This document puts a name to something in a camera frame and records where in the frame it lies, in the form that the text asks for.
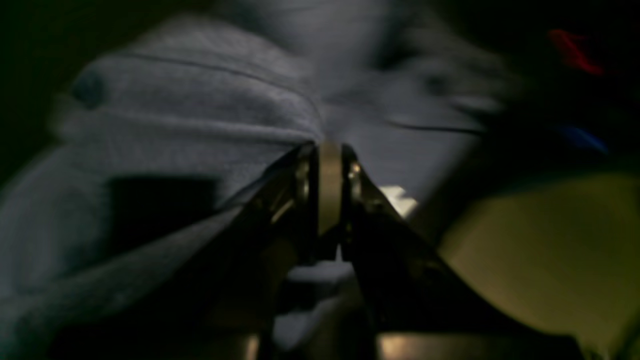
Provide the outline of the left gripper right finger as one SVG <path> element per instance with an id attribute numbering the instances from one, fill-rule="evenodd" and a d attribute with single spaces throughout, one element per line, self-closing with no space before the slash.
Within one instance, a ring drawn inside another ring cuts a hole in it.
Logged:
<path id="1" fill-rule="evenodd" d="M 317 257 L 352 265 L 377 360 L 583 360 L 576 340 L 500 312 L 455 274 L 369 180 L 354 151 L 317 149 Z"/>

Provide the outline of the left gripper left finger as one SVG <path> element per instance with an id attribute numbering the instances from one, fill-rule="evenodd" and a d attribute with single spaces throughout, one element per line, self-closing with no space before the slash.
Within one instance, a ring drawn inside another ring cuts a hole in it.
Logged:
<path id="1" fill-rule="evenodd" d="M 282 157 L 217 237 L 123 312 L 67 328 L 53 360 L 258 360 L 282 283 L 317 259 L 320 146 Z"/>

